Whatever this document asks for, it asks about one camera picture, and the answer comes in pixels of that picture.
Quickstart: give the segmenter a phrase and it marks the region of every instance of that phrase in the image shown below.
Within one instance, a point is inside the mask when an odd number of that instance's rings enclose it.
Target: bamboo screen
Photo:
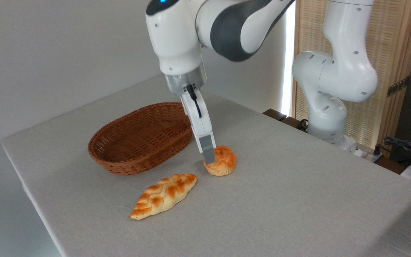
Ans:
[[[327,0],[297,0],[295,55],[304,50],[332,52],[323,36]],[[394,136],[405,90],[387,97],[388,88],[411,71],[411,0],[375,0],[367,28],[367,55],[377,71],[378,88],[363,103],[344,101],[347,107],[345,133],[373,148],[385,136]],[[304,93],[294,82],[293,115],[307,119]]]

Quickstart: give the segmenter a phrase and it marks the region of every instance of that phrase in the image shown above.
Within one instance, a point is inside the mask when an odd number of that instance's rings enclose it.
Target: bread roll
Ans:
[[[141,220],[169,210],[186,197],[196,180],[195,175],[188,173],[162,179],[158,184],[145,189],[129,217]]]
[[[224,176],[234,171],[237,158],[229,147],[225,145],[217,146],[214,149],[214,153],[214,163],[207,165],[204,162],[204,166],[210,174],[215,176]]]

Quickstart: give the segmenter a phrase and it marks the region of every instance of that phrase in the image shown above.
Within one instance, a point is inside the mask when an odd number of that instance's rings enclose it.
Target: gray tablecloth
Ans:
[[[196,142],[144,173],[121,177],[88,156],[102,126],[178,101],[163,78],[3,141],[64,256],[411,256],[411,181],[288,125],[203,91],[217,145],[235,171],[209,175]],[[167,212],[128,219],[164,177],[198,177]]]

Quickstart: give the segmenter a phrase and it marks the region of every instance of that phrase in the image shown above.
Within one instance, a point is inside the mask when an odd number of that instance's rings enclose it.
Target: round bun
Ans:
[[[237,162],[233,151],[225,145],[217,146],[213,151],[215,153],[215,162],[208,165],[204,162],[207,171],[215,176],[224,176],[233,172]]]

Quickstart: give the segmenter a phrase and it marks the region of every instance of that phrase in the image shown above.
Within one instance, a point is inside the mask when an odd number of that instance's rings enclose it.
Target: brown wicker basket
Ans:
[[[98,164],[118,175],[147,171],[179,153],[193,131],[179,102],[142,107],[102,127],[88,143]]]

